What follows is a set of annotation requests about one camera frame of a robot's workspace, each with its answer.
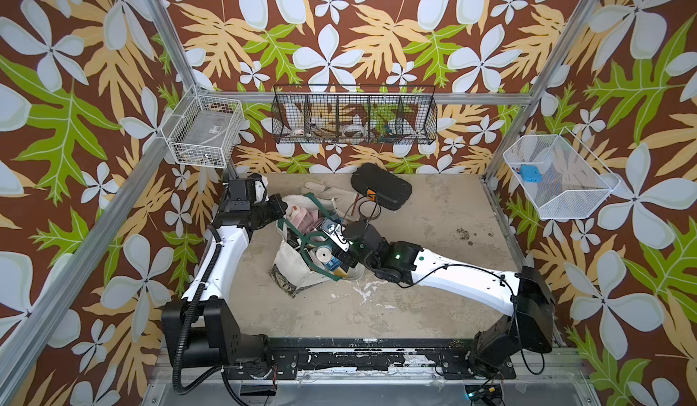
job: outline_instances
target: clutter of items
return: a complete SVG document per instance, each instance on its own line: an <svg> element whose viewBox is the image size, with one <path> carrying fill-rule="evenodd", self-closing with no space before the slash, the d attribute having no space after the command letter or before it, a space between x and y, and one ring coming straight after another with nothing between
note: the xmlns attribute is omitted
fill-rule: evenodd
<svg viewBox="0 0 697 406"><path fill-rule="evenodd" d="M351 176L351 186L308 182L301 194L282 198L288 205L277 222L283 241L270 274L292 297L328 280L360 279L366 270L359 262L364 247L353 247L359 239L347 238L347 229L363 237L382 208L397 210L411 195L409 183L375 164L362 165Z"/></svg>

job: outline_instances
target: blue object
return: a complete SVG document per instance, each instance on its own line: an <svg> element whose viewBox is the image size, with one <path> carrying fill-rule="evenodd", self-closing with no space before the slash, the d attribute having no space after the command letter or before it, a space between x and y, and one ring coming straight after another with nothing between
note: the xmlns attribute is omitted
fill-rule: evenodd
<svg viewBox="0 0 697 406"><path fill-rule="evenodd" d="M537 167L529 164L523 164L518 170L518 174L525 183L540 183L542 181L542 175L539 174Z"/></svg>

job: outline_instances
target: black metal bar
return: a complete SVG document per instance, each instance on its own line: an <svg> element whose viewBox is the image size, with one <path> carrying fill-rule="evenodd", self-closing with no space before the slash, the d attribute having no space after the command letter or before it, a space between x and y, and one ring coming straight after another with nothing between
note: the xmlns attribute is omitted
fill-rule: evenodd
<svg viewBox="0 0 697 406"><path fill-rule="evenodd" d="M303 109L302 112L302 118L303 120L303 128L305 128L305 135L310 134L310 129L311 129L311 123L312 123L312 115L310 112L310 107L309 107L309 95L305 95L305 108Z"/></svg>
<svg viewBox="0 0 697 406"><path fill-rule="evenodd" d="M341 123L339 122L339 95L337 95L337 98L336 98L336 105L334 105L334 107L335 107L335 108L334 108L334 109L335 109L335 114L336 114L336 117L337 117L337 129L336 129L337 132L336 132L335 142L338 143L338 142L339 142L339 134L340 134L340 131L341 131L340 128L339 128L339 126L340 126L340 124L341 124Z"/></svg>
<svg viewBox="0 0 697 406"><path fill-rule="evenodd" d="M371 107L370 95L368 95L368 111L367 111L367 116L366 116L368 118L368 123L365 125L365 130L366 130L365 139L369 143L370 143L370 132L372 131L371 125L370 125L370 107Z"/></svg>
<svg viewBox="0 0 697 406"><path fill-rule="evenodd" d="M472 379L466 359L472 344L471 339L271 338L266 342L266 365L238 362L226 367L225 374L234 380L294 380L298 370L424 367L448 380ZM414 363L410 356L423 356L427 361ZM497 369L506 379L516 378L510 360Z"/></svg>

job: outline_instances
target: basket divider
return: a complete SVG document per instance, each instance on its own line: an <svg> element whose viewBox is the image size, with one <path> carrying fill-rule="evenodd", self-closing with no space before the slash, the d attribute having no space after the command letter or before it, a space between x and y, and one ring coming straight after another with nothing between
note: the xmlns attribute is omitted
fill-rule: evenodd
<svg viewBox="0 0 697 406"><path fill-rule="evenodd" d="M370 107L371 107L370 95L368 95L367 98L368 98L368 106L367 106L367 111L365 112L366 113L365 117L367 119L367 123L365 125L365 130L366 130L365 139L370 142Z"/></svg>
<svg viewBox="0 0 697 406"><path fill-rule="evenodd" d="M334 109L335 109L334 113L335 113L336 119L337 119L337 124L336 124L336 128L335 128L335 131L336 131L335 142L338 143L339 142L339 135L341 134L341 130L340 130L341 124L339 123L339 95L337 95L336 104L334 105Z"/></svg>
<svg viewBox="0 0 697 406"><path fill-rule="evenodd" d="M396 97L396 118L395 118L395 130L397 124L399 124L399 138L397 143L401 144L402 139L404 139L404 98L400 95Z"/></svg>
<svg viewBox="0 0 697 406"><path fill-rule="evenodd" d="M305 130L306 136L310 134L311 122L312 114L309 108L309 95L305 95L305 105L302 111L302 128Z"/></svg>
<svg viewBox="0 0 697 406"><path fill-rule="evenodd" d="M436 107L436 100L433 98L432 94L431 94L431 97L428 99L428 105L424 105L424 107L426 108L426 114L424 117L424 124L421 127L421 130L424 132L424 134L426 134L428 136L428 132L426 131L426 123L428 123L429 117L431 117L431 109ZM418 117L418 114L420 112L421 112L421 105L419 105L419 111L416 112L417 117Z"/></svg>

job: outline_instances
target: white container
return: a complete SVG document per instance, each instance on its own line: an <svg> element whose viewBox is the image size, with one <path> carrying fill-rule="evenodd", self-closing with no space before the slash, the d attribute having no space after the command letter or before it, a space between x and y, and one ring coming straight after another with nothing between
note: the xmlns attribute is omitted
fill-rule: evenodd
<svg viewBox="0 0 697 406"><path fill-rule="evenodd" d="M182 99L172 114L177 116L180 120L167 137L176 162L225 168L245 119L241 102L225 97L194 96L186 102Z"/></svg>
<svg viewBox="0 0 697 406"><path fill-rule="evenodd" d="M576 139L583 154L592 155L607 173L599 175L562 134ZM503 159L541 220L587 219L620 184L620 178L570 131L562 134L521 136ZM542 181L523 181L518 174L523 164L537 167Z"/></svg>

